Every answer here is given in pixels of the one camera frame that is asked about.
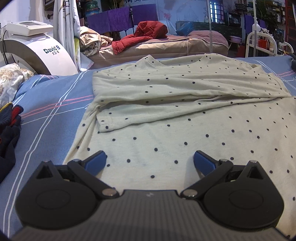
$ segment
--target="patterned pillow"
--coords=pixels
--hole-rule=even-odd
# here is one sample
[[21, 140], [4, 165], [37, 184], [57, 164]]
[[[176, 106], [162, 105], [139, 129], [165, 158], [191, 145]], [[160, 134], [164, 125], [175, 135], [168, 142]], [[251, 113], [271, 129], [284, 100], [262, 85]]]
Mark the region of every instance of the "patterned pillow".
[[8, 64], [0, 68], [0, 107], [12, 102], [19, 85], [33, 75], [30, 71], [23, 69], [16, 64]]

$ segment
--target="david b logo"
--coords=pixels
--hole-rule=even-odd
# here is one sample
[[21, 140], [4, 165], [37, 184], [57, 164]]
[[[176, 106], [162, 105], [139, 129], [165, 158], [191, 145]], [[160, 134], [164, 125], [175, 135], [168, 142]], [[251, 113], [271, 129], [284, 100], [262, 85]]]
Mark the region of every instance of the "david b logo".
[[48, 49], [43, 49], [43, 51], [45, 53], [51, 53], [51, 52], [58, 51], [59, 49], [61, 49], [61, 48], [58, 45], [56, 45], [56, 46], [48, 48]]

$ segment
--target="white machine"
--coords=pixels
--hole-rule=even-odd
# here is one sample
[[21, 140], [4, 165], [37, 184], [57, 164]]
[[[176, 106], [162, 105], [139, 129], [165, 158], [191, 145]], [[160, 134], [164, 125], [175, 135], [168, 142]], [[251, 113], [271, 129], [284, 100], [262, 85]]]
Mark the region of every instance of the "white machine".
[[0, 41], [1, 53], [12, 53], [27, 62], [37, 74], [73, 75], [77, 68], [64, 47], [44, 34], [53, 26], [38, 21], [8, 23], [8, 38]]
[[43, 34], [50, 32], [53, 29], [54, 27], [52, 25], [38, 21], [8, 23], [6, 25], [6, 30], [9, 31], [11, 34], [17, 34], [22, 36]]

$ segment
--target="iv pole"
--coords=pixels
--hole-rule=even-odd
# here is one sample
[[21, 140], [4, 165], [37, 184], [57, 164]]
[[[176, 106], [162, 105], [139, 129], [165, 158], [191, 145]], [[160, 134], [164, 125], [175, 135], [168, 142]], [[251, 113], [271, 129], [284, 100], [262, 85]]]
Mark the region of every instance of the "iv pole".
[[254, 51], [253, 51], [253, 57], [256, 57], [256, 45], [257, 45], [257, 17], [256, 17], [256, 5], [255, 0], [253, 0], [253, 11], [254, 11]]
[[211, 18], [211, 10], [210, 10], [210, 1], [209, 0], [207, 0], [207, 13], [208, 13], [209, 25], [210, 25], [210, 53], [213, 53], [212, 18]]

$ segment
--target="white metal rack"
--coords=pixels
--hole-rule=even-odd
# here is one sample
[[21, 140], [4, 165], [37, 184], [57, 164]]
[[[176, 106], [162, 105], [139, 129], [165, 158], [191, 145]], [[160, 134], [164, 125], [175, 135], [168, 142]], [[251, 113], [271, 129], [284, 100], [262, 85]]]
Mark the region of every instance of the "white metal rack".
[[[251, 32], [251, 33], [249, 33], [249, 35], [248, 35], [248, 37], [247, 37], [247, 42], [246, 42], [246, 55], [245, 55], [246, 58], [249, 57], [249, 47], [253, 47], [253, 48], [254, 48], [254, 44], [253, 44], [253, 43], [254, 43], [254, 41], [256, 41], [256, 40], [254, 39], [254, 34], [255, 34], [254, 32]], [[274, 51], [273, 51], [273, 52], [271, 52], [271, 51], [269, 51], [269, 50], [267, 50], [267, 49], [260, 48], [259, 46], [256, 46], [256, 49], [257, 49], [257, 50], [262, 51], [262, 52], [265, 52], [265, 53], [268, 53], [269, 56], [280, 56], [279, 54], [277, 54], [276, 41], [274, 40], [273, 37], [271, 37], [271, 36], [268, 35], [268, 34], [260, 33], [260, 32], [257, 32], [256, 34], [257, 34], [258, 36], [265, 37], [265, 39], [269, 39], [269, 41], [272, 42], [272, 43], [274, 44]], [[287, 43], [287, 42], [283, 42], [283, 45], [284, 45], [284, 46], [288, 46], [288, 47], [290, 48], [290, 50], [291, 50], [292, 53], [294, 52], [292, 46], [291, 46], [289, 43]]]

